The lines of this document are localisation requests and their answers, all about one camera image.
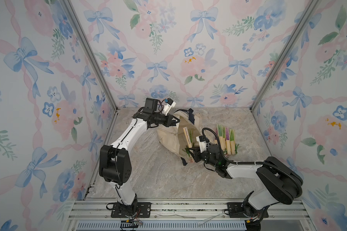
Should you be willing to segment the beige tote bag navy handles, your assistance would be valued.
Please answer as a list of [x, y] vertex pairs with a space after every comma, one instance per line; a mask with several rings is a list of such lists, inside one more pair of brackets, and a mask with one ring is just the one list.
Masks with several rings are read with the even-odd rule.
[[157, 134], [160, 143], [170, 152], [179, 156], [185, 166], [188, 163], [199, 162], [195, 160], [195, 157], [189, 157], [185, 151], [187, 142], [183, 132], [184, 127], [194, 129], [193, 134], [193, 147], [198, 147], [196, 140], [197, 136], [201, 136], [201, 118], [199, 115], [194, 114], [193, 109], [178, 109], [173, 114], [180, 119], [180, 122], [173, 127], [165, 127], [163, 125], [158, 126]]

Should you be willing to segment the dark green fan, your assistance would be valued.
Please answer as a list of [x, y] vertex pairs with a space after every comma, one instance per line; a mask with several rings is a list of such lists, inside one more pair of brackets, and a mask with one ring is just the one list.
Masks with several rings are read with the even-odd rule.
[[187, 142], [185, 151], [188, 154], [188, 156], [191, 157], [191, 154], [192, 154], [191, 149], [193, 148], [193, 145], [194, 145], [194, 141], [193, 141], [194, 129], [184, 127], [183, 132], [185, 136], [185, 141]]

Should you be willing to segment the purple pink tassel fan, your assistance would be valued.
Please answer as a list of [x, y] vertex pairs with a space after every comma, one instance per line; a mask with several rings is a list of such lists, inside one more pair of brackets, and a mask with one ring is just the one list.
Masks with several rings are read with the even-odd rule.
[[232, 155], [231, 144], [230, 144], [230, 131], [228, 127], [225, 127], [225, 141], [226, 141], [226, 150], [227, 155]]

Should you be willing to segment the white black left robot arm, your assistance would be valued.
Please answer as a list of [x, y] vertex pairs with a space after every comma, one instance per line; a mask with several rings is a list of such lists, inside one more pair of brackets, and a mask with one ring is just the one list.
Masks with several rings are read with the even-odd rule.
[[103, 145], [100, 149], [99, 176], [114, 187], [121, 205], [132, 206], [137, 201], [136, 193], [129, 182], [132, 174], [129, 152], [148, 129], [159, 125], [172, 127], [180, 122], [169, 113], [175, 105], [176, 102], [171, 98], [163, 101], [146, 99], [145, 106], [133, 115], [123, 134], [112, 144]]

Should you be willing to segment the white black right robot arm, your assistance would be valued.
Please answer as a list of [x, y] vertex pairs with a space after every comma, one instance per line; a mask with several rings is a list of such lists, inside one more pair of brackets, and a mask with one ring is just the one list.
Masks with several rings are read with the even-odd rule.
[[274, 157], [255, 162], [231, 161], [217, 144], [186, 148], [186, 151], [196, 163], [202, 161], [204, 166], [213, 166], [211, 170], [224, 179], [248, 178], [262, 182], [261, 190], [250, 192], [236, 206], [228, 206], [224, 213], [230, 217], [261, 217], [270, 206], [277, 203], [290, 205], [303, 193], [302, 178]]

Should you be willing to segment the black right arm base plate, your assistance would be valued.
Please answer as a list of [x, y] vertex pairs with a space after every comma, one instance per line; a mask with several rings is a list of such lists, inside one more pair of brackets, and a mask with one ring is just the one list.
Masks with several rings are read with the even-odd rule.
[[224, 211], [230, 218], [261, 218], [261, 216], [268, 218], [268, 212], [263, 209], [256, 210], [249, 204], [242, 202], [228, 202], [227, 209]]

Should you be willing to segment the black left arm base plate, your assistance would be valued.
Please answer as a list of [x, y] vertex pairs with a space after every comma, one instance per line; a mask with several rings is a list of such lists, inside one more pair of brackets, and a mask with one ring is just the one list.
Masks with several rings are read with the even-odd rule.
[[129, 206], [116, 202], [107, 204], [106, 208], [111, 218], [149, 218], [151, 213], [150, 202], [133, 202]]

